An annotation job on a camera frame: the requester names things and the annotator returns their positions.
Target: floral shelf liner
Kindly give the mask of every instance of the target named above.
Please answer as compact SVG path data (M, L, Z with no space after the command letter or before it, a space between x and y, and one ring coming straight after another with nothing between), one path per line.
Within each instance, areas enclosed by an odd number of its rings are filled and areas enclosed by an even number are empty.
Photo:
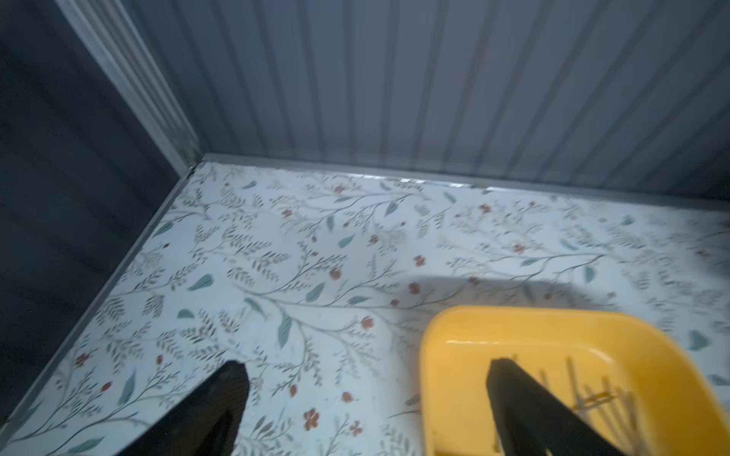
M225 360L235 455L419 455L418 347L456 304L670 335L730 409L730 215L203 162L5 455L113 455Z

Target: dark metal wall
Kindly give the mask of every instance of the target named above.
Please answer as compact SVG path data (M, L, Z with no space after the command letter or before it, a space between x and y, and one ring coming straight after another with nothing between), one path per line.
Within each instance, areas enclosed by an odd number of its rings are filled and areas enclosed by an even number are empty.
M730 197L730 5L123 0L209 151Z
M53 1L0 4L0 417L177 176Z

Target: red flower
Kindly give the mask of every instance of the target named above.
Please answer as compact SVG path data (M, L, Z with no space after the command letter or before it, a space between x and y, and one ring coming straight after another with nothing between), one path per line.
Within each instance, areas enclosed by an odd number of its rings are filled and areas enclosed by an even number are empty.
M370 329L373 326L375 326L375 322L373 321L372 317L363 318L363 320L360 322L360 324L363 325L363 329Z
M78 356L78 358L76 358L76 367L81 367L81 366L83 366L83 365L84 365L84 363L85 363L85 362L86 362L86 361L87 361L87 360L88 360L89 358L91 358L91 355L90 355L90 354L88 355L88 354L86 354L86 353L82 353L81 355L79 355L79 356Z
M304 413L304 430L317 427L317 420L319 420L319 412L312 409Z
M353 432L353 436L355 436L355 437L357 437L358 434L362 434L363 433L363 428L360 427L360 422L359 421L355 421L355 424L353 424L352 426L350 426L350 430Z

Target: green leaf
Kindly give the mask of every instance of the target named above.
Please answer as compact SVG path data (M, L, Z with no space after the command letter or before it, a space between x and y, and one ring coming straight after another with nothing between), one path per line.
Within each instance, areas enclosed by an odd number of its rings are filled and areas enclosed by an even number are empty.
M525 297L527 298L528 301L530 301L531 303L534 304L534 302L535 302L535 294L532 293L532 288L530 288L530 284L528 284L528 283L525 282L522 285L522 294L525 295Z
M266 319L266 314L264 314L264 310L261 308L261 306L258 305L256 301L254 301L251 298L246 298L243 300L246 304L251 306L251 309L257 311L259 314L261 314L264 317L264 320Z
M28 419L33 416L33 414L36 412L36 410L38 410L38 407L42 403L43 403L43 401L40 401L39 403L36 404L35 407L31 407L30 409L26 410L26 413L23 414L23 418L21 418L20 422L18 423L18 429L23 427L23 425L26 423L26 421L28 421Z
M77 453L83 453L84 451L88 451L88 450L96 447L96 445L98 445L99 442L102 441L103 439L104 439L104 437L90 438L87 441L85 441L84 443L78 444L77 446L71 448L68 451L68 453L71 453L73 455L75 455Z
M279 325L279 347L284 348L286 341L289 340L289 330L291 329L291 318L288 315L284 315Z
M168 222L165 222L165 223L164 223L164 224L163 224L163 225L162 225L162 226L161 226L161 227L160 227L160 228L159 228L159 229L157 230L157 232L156 232L156 233L154 234L154 236L152 236L152 237L155 237L155 236L157 236L157 235L159 235L159 234L162 234L162 233L164 233L165 231L170 231L170 228L172 228L172 226L173 226L173 225L174 225L174 223L172 222L172 220L170 220L170 221L168 221Z
M261 430L258 433L260 433L260 434L265 433L266 431L268 431L269 429L271 429L273 425L274 425L274 422L273 421L269 421L265 426L263 426L261 428Z
M319 299L319 295L322 294L322 290L324 290L324 282L314 287L309 293L307 293L304 299L306 299L307 302L316 301Z
M129 376L126 383L124 384L124 388L122 389L122 395L119 396L119 401L117 402L117 405L124 405L127 402L129 402L129 399L132 397L132 393L134 393L134 377L137 375L137 371L132 371L132 375Z
M353 241L354 237L355 237L355 235L353 234L352 236L348 236L346 238L340 239L340 241L337 243L337 245L339 245L340 249L344 249L349 243L351 243Z
M563 244L563 247L565 247L568 250L573 250L573 251L578 250L578 247L574 246L573 244L566 241L565 239L561 239L560 243Z
M352 306L355 304L360 304L361 302L365 302L368 299L370 298L368 298L367 296L353 296L352 298L347 300L347 303Z
M689 332L690 345L689 349L694 352L701 350L710 345L710 340L698 330L693 329Z
M431 225L428 223L424 223L421 220L418 221L418 234L416 234L416 239L423 238L426 234L429 232L429 228Z
M392 214L398 209L398 203L395 201L391 201L391 203L388 205L388 208L385 210L385 215Z
M593 266L586 266L583 268L583 275L585 276L585 283L591 283L596 278L596 269Z
M710 374L707 376L713 385L719 386L719 387L726 387L730 386L730 380L724 379L723 377L717 375L717 374Z
M406 401L406 405L410 407L410 406L414 406L415 404L417 404L419 402L420 402L420 394L417 394L417 395L413 396L411 399L408 399Z
M183 309L177 313L177 318L195 318L195 315L193 315L193 312Z
M266 415L262 416L260 420L256 422L256 426L253 427L254 432L256 431L256 429L259 429L261 425L263 425L265 419Z
M213 285L213 276L210 274L205 274L203 277L198 279L197 282L192 284L192 286L188 287L188 291L199 290L200 288L209 287L210 285Z

